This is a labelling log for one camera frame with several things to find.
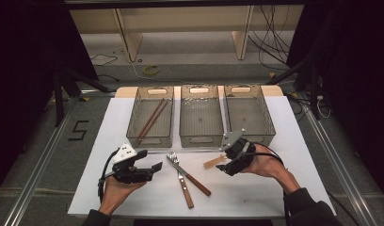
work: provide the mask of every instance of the transparent bin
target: transparent bin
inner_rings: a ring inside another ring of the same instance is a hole
[[[219,147],[224,126],[218,87],[188,85],[181,87],[180,139],[184,148]]]
[[[262,87],[260,85],[229,85],[224,87],[224,95],[228,130],[245,129],[243,138],[268,146],[276,132]]]
[[[133,148],[170,148],[174,87],[139,87],[128,124]]]

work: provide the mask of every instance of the black sleeve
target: black sleeve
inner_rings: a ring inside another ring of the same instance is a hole
[[[312,199],[307,188],[300,188],[287,195],[284,201],[291,213],[291,223],[294,226],[343,225],[325,202],[315,202]]]
[[[108,226],[110,219],[108,215],[91,209],[82,226]]]

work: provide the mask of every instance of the chopsticks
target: chopsticks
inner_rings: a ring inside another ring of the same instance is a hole
[[[143,126],[141,132],[138,135],[139,138],[145,137],[146,134],[148,134],[149,130],[151,129],[151,127],[153,126],[154,122],[159,117],[160,113],[162,113],[162,111],[163,111],[163,109],[165,108],[166,105],[167,105],[167,101],[163,98],[162,101],[160,102],[160,104],[155,108],[155,110],[153,111],[153,113],[149,117],[148,121]]]

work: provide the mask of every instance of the utensil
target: utensil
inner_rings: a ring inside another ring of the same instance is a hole
[[[189,179],[189,181],[191,181],[195,186],[198,187],[198,189],[200,189],[206,196],[210,196],[212,194],[212,192],[207,189],[204,185],[202,185],[198,180],[196,180],[193,176],[191,176],[191,174],[187,173],[184,169],[182,169],[179,165],[179,161],[178,161],[178,158],[177,158],[177,154],[175,152],[170,152],[169,153],[170,156],[173,156],[173,159],[177,159],[177,164],[171,160],[168,156],[167,156],[167,159],[168,161],[170,162],[171,166],[173,166],[175,169],[177,169],[178,172],[181,173],[182,176],[186,177]]]
[[[176,165],[179,164],[177,155],[175,155],[175,153],[170,153],[170,154],[169,154],[169,161],[170,161],[172,164],[176,164]],[[189,190],[188,190],[188,188],[186,187],[185,179],[184,179],[183,175],[182,175],[179,171],[178,171],[178,180],[179,180],[180,183],[181,183],[181,188],[183,189],[183,192],[184,192],[184,196],[185,196],[186,204],[188,205],[189,209],[190,209],[190,208],[193,208],[193,207],[194,207],[194,204],[193,204],[193,202],[192,202],[192,197],[191,197],[191,195],[189,194]]]
[[[157,120],[157,118],[160,116],[160,113],[162,113],[163,109],[165,108],[167,104],[167,101],[163,98],[162,101],[159,103],[159,105],[155,108],[151,116],[149,117],[148,121],[143,126],[141,132],[139,133],[139,137],[145,137],[145,135],[149,132],[151,127],[153,126],[154,122]]]
[[[225,162],[225,159],[227,159],[227,156],[225,154],[221,154],[219,157],[203,163],[203,167],[205,170],[208,170],[220,162]]]

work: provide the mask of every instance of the person's right hand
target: person's right hand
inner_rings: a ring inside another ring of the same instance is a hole
[[[255,144],[256,153],[271,153],[263,145]],[[267,155],[255,155],[251,164],[241,172],[250,172],[263,177],[271,177],[280,183],[286,194],[300,188],[295,176],[286,169],[276,158]]]

